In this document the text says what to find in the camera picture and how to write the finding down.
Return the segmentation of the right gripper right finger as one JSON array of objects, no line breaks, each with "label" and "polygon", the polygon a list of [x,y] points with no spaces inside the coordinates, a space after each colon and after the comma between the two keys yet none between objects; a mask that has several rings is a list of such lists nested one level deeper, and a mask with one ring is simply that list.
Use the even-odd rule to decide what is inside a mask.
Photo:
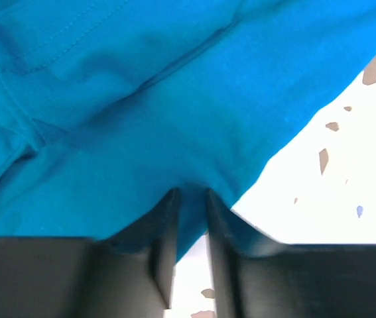
[{"label": "right gripper right finger", "polygon": [[219,317],[376,318],[376,244],[284,244],[208,192]]}]

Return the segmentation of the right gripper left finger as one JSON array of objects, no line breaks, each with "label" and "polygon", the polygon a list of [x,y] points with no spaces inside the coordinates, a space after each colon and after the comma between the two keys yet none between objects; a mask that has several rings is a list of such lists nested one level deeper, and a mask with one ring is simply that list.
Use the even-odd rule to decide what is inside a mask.
[{"label": "right gripper left finger", "polygon": [[170,307],[180,192],[99,241],[0,237],[0,317],[162,317]]}]

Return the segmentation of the blue t shirt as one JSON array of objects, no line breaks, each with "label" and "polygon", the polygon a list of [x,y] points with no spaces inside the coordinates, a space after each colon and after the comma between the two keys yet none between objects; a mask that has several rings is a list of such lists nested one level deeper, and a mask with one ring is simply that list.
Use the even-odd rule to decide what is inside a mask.
[{"label": "blue t shirt", "polygon": [[182,191],[178,255],[376,55],[376,1],[0,1],[0,237],[107,238]]}]

